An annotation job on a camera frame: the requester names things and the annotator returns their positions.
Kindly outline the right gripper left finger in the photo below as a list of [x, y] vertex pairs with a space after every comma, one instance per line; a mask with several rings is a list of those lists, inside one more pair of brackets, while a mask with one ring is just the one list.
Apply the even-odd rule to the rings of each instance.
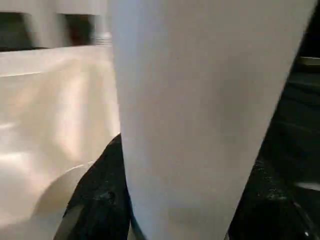
[[130, 221], [122, 138], [118, 134], [80, 179], [54, 239], [126, 240]]

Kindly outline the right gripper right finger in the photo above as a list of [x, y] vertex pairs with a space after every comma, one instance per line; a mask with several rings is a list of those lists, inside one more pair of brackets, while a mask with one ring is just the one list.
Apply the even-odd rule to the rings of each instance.
[[316, 154], [261, 150], [229, 226], [231, 240], [315, 240], [317, 207], [294, 186]]

